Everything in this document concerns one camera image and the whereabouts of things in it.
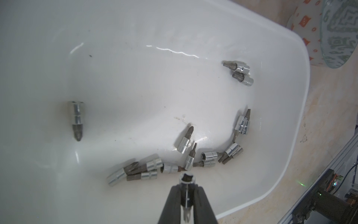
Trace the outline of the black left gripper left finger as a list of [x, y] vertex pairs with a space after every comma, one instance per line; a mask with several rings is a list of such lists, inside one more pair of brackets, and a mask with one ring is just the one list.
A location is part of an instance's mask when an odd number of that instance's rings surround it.
[[180, 224], [181, 189], [179, 185], [171, 187], [158, 224]]

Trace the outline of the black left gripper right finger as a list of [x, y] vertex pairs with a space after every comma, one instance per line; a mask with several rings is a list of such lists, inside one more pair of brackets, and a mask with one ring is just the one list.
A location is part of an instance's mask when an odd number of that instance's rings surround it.
[[194, 224], [218, 224], [203, 187], [194, 187]]

